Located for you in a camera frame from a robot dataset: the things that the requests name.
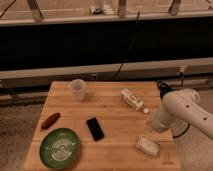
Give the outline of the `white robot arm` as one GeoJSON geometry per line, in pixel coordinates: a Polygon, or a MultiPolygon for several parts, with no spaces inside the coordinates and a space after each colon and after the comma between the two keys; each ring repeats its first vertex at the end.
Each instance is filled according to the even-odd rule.
{"type": "Polygon", "coordinates": [[[159,107],[149,115],[150,125],[156,132],[167,131],[179,118],[213,139],[213,114],[198,105],[200,95],[197,91],[161,89],[160,99],[159,107]]]}

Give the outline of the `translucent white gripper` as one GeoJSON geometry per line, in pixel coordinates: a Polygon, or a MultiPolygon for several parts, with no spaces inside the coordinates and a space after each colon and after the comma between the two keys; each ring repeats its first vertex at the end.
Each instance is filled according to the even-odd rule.
{"type": "Polygon", "coordinates": [[[150,112],[147,119],[147,124],[151,129],[158,133],[165,131],[165,126],[159,121],[155,112],[150,112]]]}

